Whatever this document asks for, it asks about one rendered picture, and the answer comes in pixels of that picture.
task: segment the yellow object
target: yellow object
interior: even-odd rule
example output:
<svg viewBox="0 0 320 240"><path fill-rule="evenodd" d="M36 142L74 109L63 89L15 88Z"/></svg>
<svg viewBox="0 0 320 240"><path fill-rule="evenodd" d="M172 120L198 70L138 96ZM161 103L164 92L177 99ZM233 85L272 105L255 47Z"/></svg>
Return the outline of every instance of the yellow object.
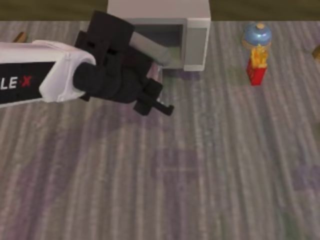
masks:
<svg viewBox="0 0 320 240"><path fill-rule="evenodd" d="M260 44L251 49L251 64L254 69L267 67L268 52Z"/></svg>

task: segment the black robotic joint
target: black robotic joint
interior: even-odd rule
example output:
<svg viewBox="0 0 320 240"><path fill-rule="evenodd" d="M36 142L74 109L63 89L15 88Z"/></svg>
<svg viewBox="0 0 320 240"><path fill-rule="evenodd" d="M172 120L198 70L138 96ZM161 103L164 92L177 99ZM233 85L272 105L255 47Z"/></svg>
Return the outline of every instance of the black robotic joint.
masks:
<svg viewBox="0 0 320 240"><path fill-rule="evenodd" d="M157 99L161 83L147 78L153 59L130 46L135 26L105 12L95 11L87 32L80 31L75 47L94 56L96 65L81 64L75 71L74 86L86 92L81 97L133 103L134 110L146 116L152 108L171 115L173 106L166 107Z"/></svg>

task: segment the blue ball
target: blue ball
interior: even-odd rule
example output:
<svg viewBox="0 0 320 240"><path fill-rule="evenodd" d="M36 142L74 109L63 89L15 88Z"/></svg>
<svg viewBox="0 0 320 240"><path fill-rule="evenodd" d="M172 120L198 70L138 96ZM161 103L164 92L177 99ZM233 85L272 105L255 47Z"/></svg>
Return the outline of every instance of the blue ball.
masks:
<svg viewBox="0 0 320 240"><path fill-rule="evenodd" d="M253 46L267 46L271 42L271 30L263 23L253 23L244 30L244 40Z"/></svg>

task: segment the red box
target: red box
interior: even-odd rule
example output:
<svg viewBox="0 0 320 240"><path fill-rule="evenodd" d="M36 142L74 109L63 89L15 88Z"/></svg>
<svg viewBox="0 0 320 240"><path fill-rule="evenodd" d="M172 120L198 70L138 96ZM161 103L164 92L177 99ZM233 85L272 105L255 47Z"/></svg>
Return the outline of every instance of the red box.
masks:
<svg viewBox="0 0 320 240"><path fill-rule="evenodd" d="M262 83L266 70L266 67L253 68L251 64L251 58L249 58L248 66L246 67L246 73L248 74L252 86L258 86Z"/></svg>

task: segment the toy french fries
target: toy french fries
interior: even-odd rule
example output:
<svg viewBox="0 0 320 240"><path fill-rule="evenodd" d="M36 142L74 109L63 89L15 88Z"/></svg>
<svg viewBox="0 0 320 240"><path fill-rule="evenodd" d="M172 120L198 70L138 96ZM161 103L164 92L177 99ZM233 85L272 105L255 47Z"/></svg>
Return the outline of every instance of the toy french fries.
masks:
<svg viewBox="0 0 320 240"><path fill-rule="evenodd" d="M268 52L265 47L258 45L251 50L246 72L251 85L260 85L267 70Z"/></svg>

